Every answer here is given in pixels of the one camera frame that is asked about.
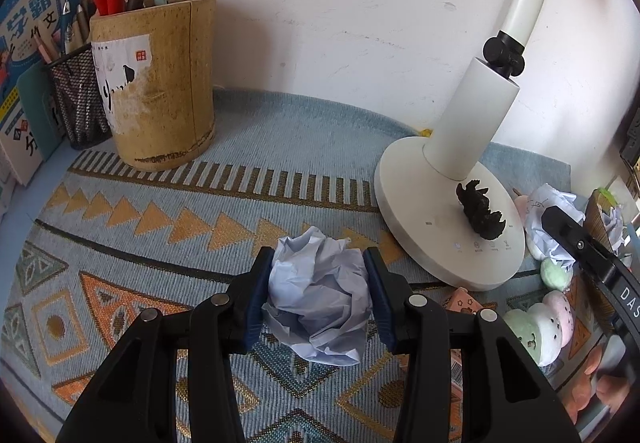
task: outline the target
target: paper label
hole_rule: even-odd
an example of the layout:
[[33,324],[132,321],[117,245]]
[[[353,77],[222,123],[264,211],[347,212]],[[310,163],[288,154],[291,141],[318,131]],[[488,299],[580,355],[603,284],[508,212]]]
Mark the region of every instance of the paper label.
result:
[[153,59],[149,35],[136,35],[118,40],[93,42],[95,76],[102,94],[104,113],[111,129],[118,130],[112,95],[132,83]]

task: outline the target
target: yellow object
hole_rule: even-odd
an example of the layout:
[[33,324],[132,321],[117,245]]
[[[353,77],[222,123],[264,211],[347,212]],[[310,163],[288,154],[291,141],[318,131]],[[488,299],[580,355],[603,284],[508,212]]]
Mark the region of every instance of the yellow object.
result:
[[611,204],[612,207],[615,207],[618,205],[616,198],[606,188],[598,187],[598,192],[602,194],[602,196]]
[[216,0],[169,0],[92,17],[98,85],[118,154],[128,165],[168,170],[210,146],[215,12]]

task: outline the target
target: dinosaur figurine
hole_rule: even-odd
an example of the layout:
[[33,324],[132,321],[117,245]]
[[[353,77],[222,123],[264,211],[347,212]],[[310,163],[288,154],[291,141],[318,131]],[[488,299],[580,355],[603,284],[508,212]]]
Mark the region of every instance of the dinosaur figurine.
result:
[[476,189],[479,183],[479,179],[472,179],[466,184],[466,188],[463,188],[462,183],[458,183],[456,195],[474,232],[491,241],[501,235],[507,221],[501,221],[502,213],[489,210],[489,198],[485,196],[489,189]]

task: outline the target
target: crumpled paper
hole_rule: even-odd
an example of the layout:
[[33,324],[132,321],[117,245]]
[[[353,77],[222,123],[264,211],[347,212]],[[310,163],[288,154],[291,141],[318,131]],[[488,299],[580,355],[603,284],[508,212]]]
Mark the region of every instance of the crumpled paper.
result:
[[282,237],[263,317],[273,335],[309,362],[355,365],[367,343],[371,298],[362,253],[316,227]]
[[553,206],[557,206],[571,219],[582,224],[584,214],[574,207],[575,198],[575,194],[559,192],[546,183],[529,194],[524,226],[527,247],[535,259],[543,261],[549,258],[565,269],[575,263],[575,259],[542,229],[542,214],[547,208]]
[[607,232],[607,237],[609,238],[609,244],[611,244],[611,249],[613,253],[618,254],[618,250],[622,245],[622,229],[624,227],[622,222],[622,210],[620,207],[611,207],[609,208],[609,213],[607,214],[602,207],[598,205],[598,209],[600,210],[600,217],[602,218],[602,224],[604,225],[604,230]]

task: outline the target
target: white desk lamp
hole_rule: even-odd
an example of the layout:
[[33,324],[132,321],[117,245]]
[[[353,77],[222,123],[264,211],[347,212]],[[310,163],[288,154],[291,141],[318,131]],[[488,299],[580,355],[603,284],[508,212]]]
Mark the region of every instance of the white desk lamp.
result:
[[[374,181],[389,229],[421,267],[453,286],[488,290],[516,273],[524,233],[516,207],[495,176],[478,162],[519,87],[510,76],[524,69],[522,53],[544,0],[513,0],[496,37],[484,45],[487,62],[474,58],[430,138],[402,138],[386,148]],[[475,233],[456,196],[479,179],[504,232],[487,241]]]

